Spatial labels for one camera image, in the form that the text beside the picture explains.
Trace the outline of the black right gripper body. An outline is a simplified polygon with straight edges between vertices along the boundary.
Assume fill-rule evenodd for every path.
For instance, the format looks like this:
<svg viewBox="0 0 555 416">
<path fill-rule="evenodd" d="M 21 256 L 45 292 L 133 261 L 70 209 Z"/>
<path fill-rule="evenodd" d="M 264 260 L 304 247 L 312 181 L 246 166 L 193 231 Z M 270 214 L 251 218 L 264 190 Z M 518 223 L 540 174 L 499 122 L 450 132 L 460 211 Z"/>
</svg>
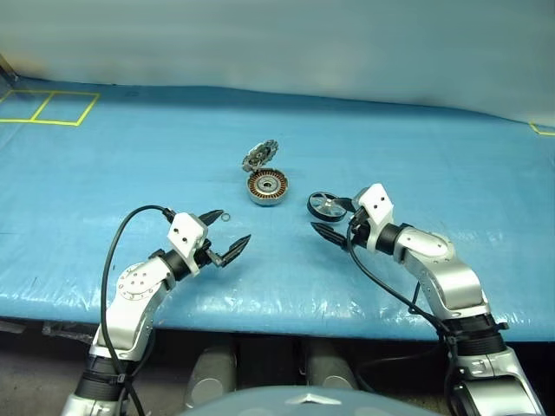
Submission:
<svg viewBox="0 0 555 416">
<path fill-rule="evenodd" d="M 364 207 L 350 206 L 347 211 L 352 213 L 346 234 L 345 250 L 355 246 L 367 248 L 369 240 L 369 215 Z"/>
</svg>

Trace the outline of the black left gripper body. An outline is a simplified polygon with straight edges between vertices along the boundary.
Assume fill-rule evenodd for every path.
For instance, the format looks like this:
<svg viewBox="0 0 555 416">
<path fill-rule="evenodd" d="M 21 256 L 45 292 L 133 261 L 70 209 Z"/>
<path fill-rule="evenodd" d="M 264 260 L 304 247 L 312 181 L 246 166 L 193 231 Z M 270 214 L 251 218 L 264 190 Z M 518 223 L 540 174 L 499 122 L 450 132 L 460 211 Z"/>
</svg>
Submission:
<svg viewBox="0 0 555 416">
<path fill-rule="evenodd" d="M 193 255 L 194 262 L 199 268 L 204 268 L 209 264 L 214 264 L 216 267 L 225 267 L 225 259 L 217 252 L 212 251 L 212 242 L 206 238 L 201 246 L 195 251 Z"/>
</svg>

